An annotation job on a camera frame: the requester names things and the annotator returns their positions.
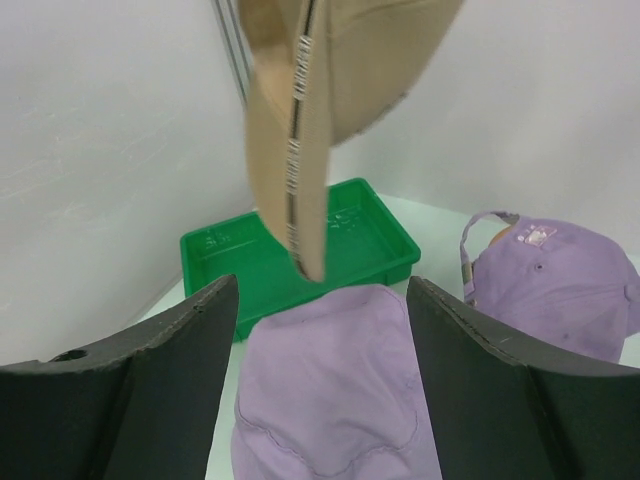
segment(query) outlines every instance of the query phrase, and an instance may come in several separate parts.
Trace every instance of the green plastic bin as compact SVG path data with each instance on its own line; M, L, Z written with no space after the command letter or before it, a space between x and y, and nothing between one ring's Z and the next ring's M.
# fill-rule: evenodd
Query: green plastic bin
M301 278L289 253L252 212L182 237L185 294L235 274L240 288L235 341L242 341L265 316L348 285L398 283L420 260L418 245L364 179L329 189L328 217L323 283Z

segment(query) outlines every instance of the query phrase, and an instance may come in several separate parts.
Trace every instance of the cap label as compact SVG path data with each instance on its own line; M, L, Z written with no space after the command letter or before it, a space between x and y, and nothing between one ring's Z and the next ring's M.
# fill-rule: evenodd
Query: cap label
M547 240L549 240L549 237L551 237L551 235L558 231L558 229L556 228L546 227L544 225L541 225L539 227L531 225L530 228L532 230L527 230L526 232L524 232L524 235L520 235L518 237L518 240L526 243L527 245L533 245L534 247L541 247Z

